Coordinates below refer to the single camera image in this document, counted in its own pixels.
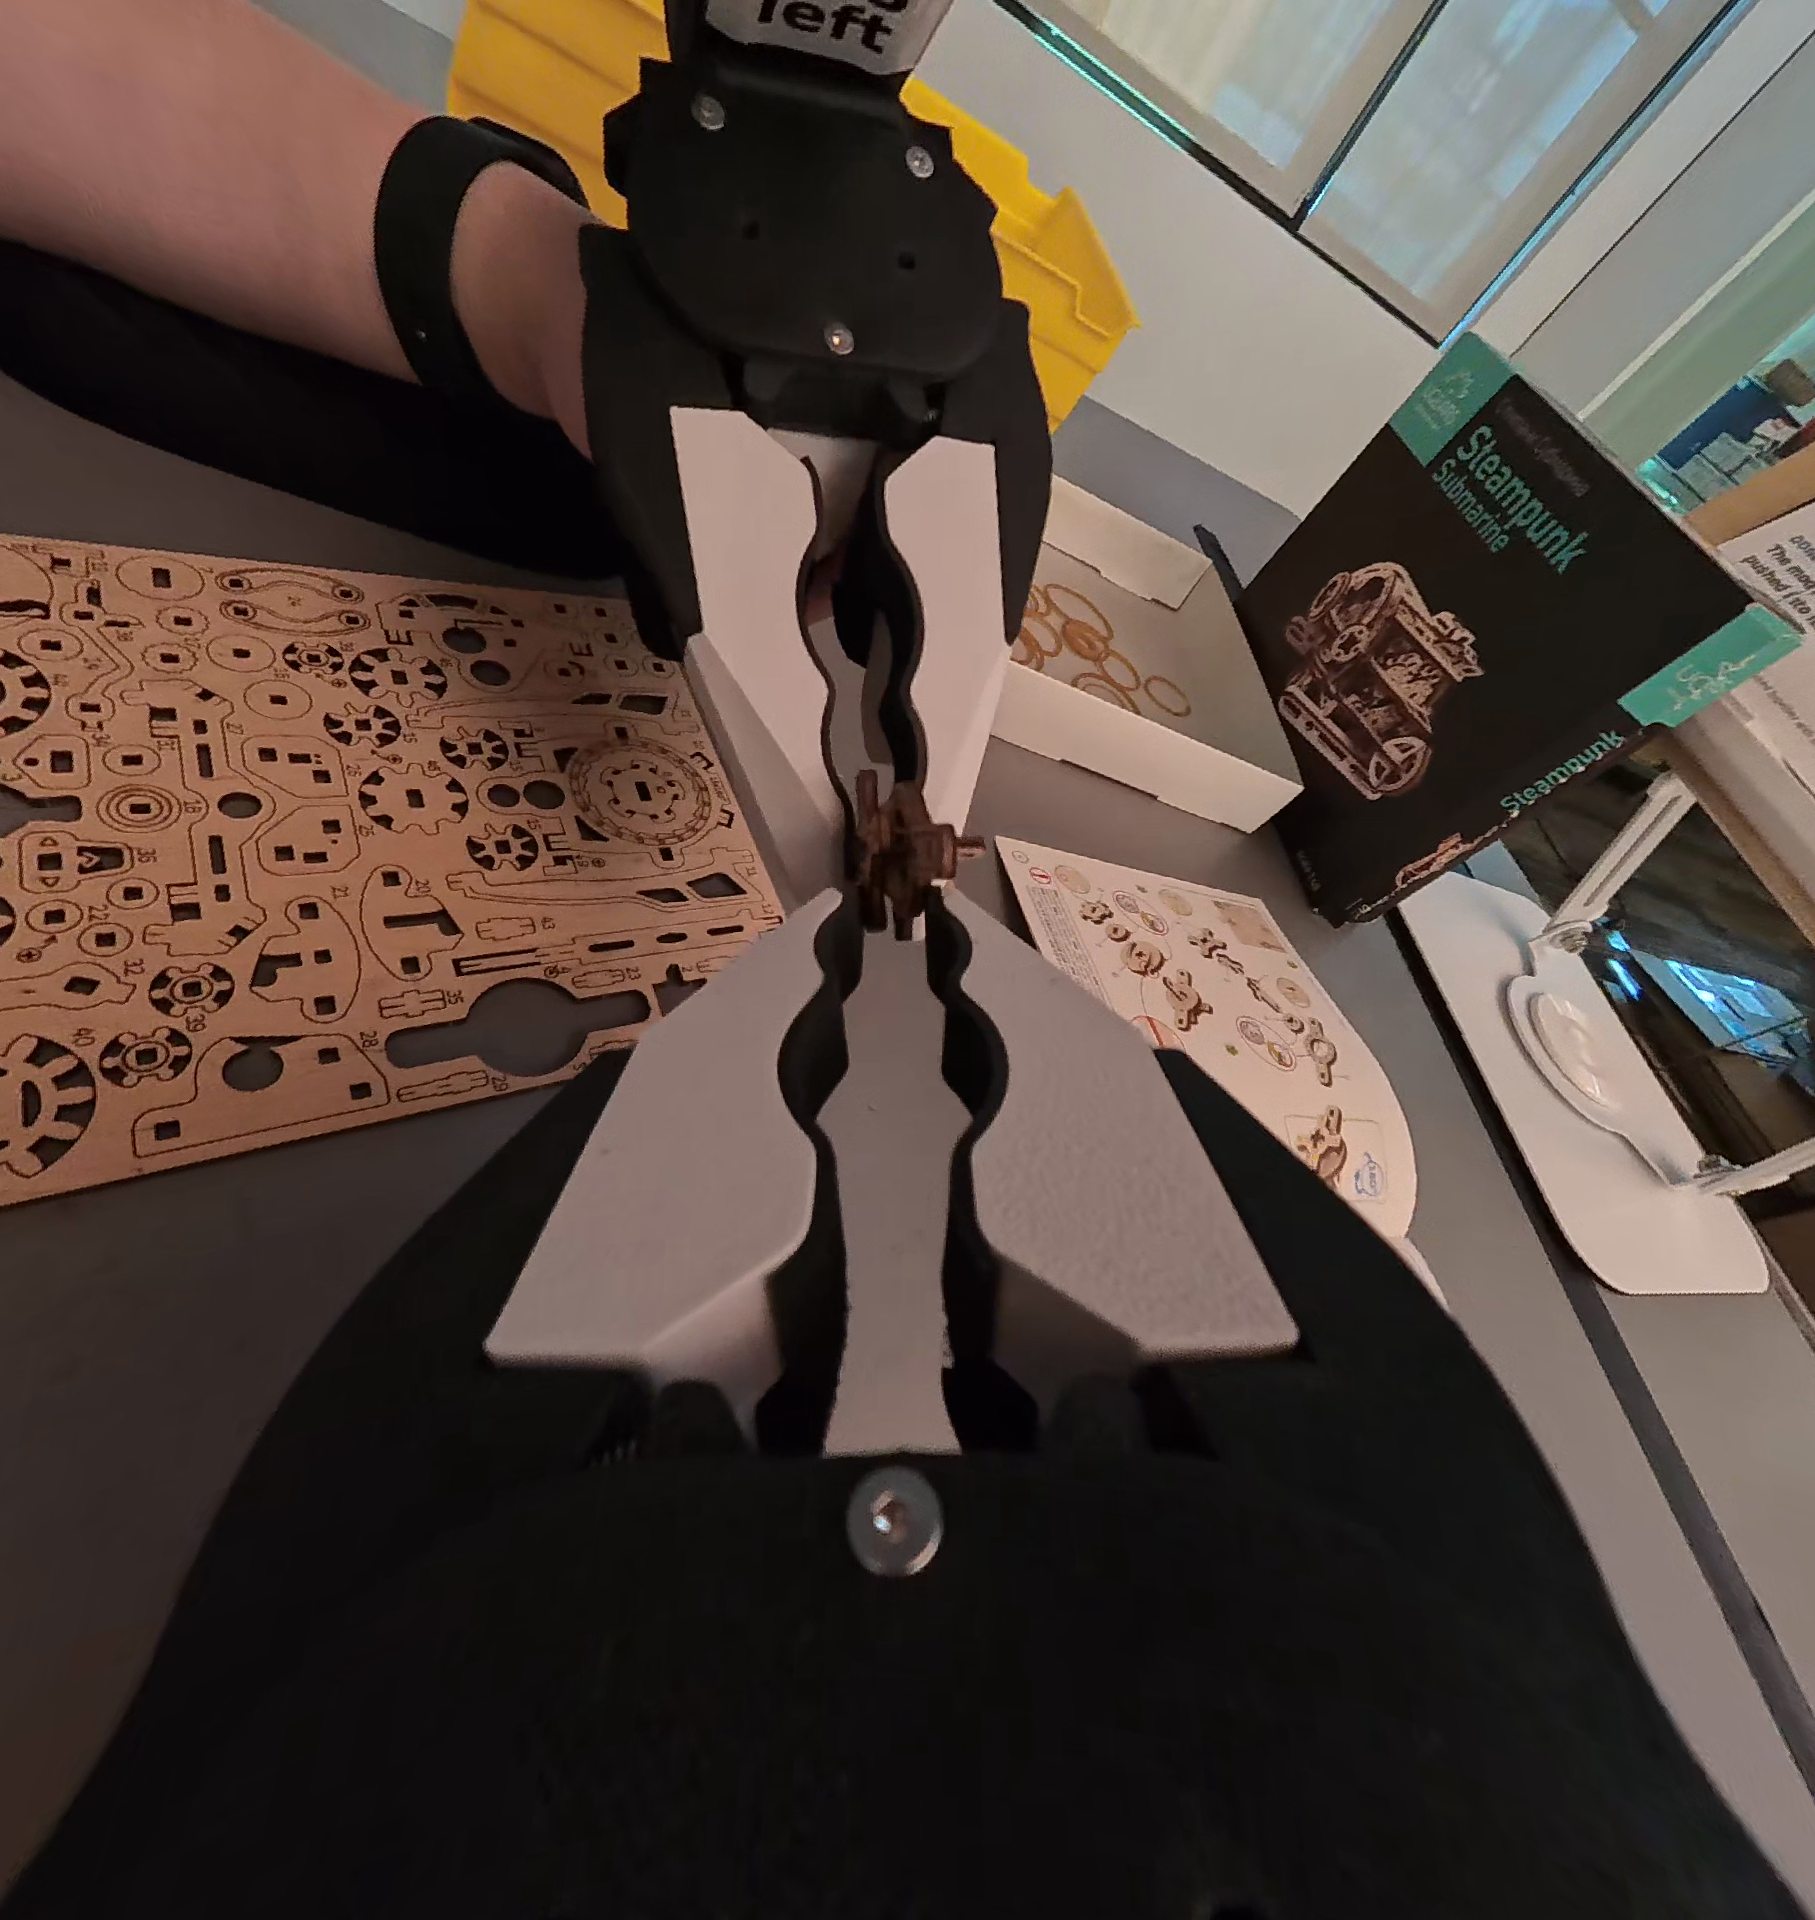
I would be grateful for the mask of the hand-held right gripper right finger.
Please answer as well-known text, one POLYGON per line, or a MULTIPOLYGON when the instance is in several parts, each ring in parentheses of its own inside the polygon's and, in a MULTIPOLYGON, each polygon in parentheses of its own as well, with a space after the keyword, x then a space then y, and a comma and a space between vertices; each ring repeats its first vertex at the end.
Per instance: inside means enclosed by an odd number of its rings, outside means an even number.
POLYGON ((1278 1356, 1297 1323, 1159 1058, 970 900, 925 916, 952 1162, 944 1305, 956 1375, 1030 1400, 1088 1375, 1278 1356))

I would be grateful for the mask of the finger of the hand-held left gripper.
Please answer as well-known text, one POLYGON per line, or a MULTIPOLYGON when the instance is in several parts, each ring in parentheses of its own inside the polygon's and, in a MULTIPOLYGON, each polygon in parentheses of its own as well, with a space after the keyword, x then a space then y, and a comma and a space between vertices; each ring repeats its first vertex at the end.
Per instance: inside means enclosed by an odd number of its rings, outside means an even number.
POLYGON ((963 828, 1011 658, 994 447, 930 440, 879 484, 876 510, 866 745, 917 781, 935 821, 963 828))
POLYGON ((671 407, 701 620, 686 669, 781 900, 847 882, 847 803, 825 753, 831 676, 808 638, 815 560, 868 486, 861 440, 671 407))

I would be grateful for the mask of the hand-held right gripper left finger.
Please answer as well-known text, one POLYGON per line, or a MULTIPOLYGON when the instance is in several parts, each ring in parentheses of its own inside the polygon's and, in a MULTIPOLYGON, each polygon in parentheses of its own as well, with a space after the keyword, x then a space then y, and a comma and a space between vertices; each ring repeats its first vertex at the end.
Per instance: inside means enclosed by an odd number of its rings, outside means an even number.
POLYGON ((866 927, 828 889, 634 1047, 488 1332, 501 1366, 701 1381, 755 1429, 824 1429, 847 1242, 821 1108, 866 927))

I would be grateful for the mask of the wooden gear model assembly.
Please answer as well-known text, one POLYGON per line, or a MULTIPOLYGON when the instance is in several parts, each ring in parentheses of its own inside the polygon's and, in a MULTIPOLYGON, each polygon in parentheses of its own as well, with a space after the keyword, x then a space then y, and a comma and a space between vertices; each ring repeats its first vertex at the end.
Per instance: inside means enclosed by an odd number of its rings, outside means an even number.
POLYGON ((854 789, 850 877, 868 930, 893 928, 909 941, 936 889, 958 877, 962 861, 984 853, 986 843, 936 821, 917 781, 894 781, 880 795, 875 767, 863 767, 854 789))

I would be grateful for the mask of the person's left forearm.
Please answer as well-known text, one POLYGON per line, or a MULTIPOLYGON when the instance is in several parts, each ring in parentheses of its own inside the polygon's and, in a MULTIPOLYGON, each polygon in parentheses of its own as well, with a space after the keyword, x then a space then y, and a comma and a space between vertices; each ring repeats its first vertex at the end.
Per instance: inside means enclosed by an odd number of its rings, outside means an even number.
POLYGON ((410 380, 372 216, 422 120, 254 5, 0 2, 0 239, 410 380))

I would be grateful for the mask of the laser-cut wooden parts sheet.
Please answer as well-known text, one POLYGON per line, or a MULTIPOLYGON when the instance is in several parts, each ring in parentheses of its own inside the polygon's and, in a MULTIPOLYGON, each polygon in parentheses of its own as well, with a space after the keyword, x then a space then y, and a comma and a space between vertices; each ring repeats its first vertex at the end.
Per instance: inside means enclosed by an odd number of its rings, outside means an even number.
POLYGON ((0 1212, 550 1085, 781 922, 618 593, 0 534, 0 1212))

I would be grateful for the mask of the black model kit box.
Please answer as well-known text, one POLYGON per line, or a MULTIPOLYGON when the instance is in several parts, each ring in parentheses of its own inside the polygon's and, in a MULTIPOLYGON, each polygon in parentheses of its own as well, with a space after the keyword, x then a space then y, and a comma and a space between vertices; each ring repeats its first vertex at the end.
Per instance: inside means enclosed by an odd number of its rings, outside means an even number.
POLYGON ((1376 920, 1803 638, 1472 332, 1238 612, 1303 781, 1278 832, 1330 924, 1376 920))

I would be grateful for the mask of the person's left hand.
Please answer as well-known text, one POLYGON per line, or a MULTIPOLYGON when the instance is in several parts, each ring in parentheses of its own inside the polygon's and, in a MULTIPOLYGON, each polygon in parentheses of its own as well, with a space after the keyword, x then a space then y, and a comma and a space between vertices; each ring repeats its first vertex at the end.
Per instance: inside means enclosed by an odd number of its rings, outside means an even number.
POLYGON ((584 409, 579 242, 594 214, 525 167, 499 161, 469 186, 450 250, 450 290, 490 382, 555 421, 589 455, 584 409))

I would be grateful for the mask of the pile of rubber bands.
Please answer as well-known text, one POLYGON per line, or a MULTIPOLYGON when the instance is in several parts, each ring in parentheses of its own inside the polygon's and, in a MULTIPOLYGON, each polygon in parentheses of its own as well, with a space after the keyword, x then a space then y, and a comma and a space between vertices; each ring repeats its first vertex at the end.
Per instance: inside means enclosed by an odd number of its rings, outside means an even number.
POLYGON ((1175 612, 1152 598, 1039 579, 1011 661, 1104 707, 1168 726, 1195 716, 1177 640, 1175 612))

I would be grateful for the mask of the white cardboard box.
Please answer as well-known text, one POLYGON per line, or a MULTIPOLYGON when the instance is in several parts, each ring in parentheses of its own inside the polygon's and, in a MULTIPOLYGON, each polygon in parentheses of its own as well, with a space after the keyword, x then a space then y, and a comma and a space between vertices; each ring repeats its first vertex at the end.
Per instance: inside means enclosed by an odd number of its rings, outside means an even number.
POLYGON ((1170 608, 1195 716, 1154 724, 1011 661, 997 739, 1238 830, 1260 828, 1301 792, 1297 758, 1230 589, 1203 551, 1053 477, 1034 586, 1039 579, 1110 586, 1170 608))

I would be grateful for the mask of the illustrated instruction booklet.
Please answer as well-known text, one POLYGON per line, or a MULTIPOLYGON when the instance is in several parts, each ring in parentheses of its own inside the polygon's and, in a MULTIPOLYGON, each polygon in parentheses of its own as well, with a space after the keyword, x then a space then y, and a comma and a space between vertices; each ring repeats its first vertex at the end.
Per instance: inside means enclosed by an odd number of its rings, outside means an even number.
POLYGON ((1400 1103, 1260 900, 1026 835, 995 847, 1062 973, 1151 1046, 1187 1055, 1377 1235, 1410 1241, 1418 1172, 1400 1103))

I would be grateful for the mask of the yellow plastic bin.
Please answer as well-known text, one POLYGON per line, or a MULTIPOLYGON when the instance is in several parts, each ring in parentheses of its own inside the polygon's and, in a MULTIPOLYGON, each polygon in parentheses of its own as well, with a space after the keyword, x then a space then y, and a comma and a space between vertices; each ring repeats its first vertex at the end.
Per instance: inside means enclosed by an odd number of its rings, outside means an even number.
MULTIPOLYGON (((604 120, 637 90, 639 62, 668 54, 660 2, 471 2, 453 35, 446 107, 559 153, 591 214, 624 229, 625 200, 604 173, 604 120)), ((920 80, 903 86, 903 104, 950 131, 953 154, 995 206, 1004 289, 1030 312, 1034 362, 1057 429, 1137 326, 1124 285, 1074 193, 1039 190, 1026 156, 920 80)))

